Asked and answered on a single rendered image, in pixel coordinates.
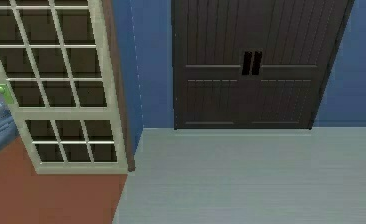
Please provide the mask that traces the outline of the white glazed room door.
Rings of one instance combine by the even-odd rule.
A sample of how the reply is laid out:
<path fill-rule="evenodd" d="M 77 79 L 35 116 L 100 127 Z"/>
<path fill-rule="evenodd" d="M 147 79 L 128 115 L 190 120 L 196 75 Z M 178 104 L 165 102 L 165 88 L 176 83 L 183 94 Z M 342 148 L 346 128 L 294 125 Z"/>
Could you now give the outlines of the white glazed room door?
<path fill-rule="evenodd" d="M 1 94 L 39 174 L 125 174 L 113 0 L 0 0 Z"/>

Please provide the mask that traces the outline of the dark brown double door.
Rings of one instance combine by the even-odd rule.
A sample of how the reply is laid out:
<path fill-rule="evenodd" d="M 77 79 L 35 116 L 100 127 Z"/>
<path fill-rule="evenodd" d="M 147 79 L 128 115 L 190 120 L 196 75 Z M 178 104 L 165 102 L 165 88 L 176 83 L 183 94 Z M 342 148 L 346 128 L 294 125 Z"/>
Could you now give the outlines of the dark brown double door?
<path fill-rule="evenodd" d="M 175 128 L 312 128 L 354 2 L 171 0 Z"/>

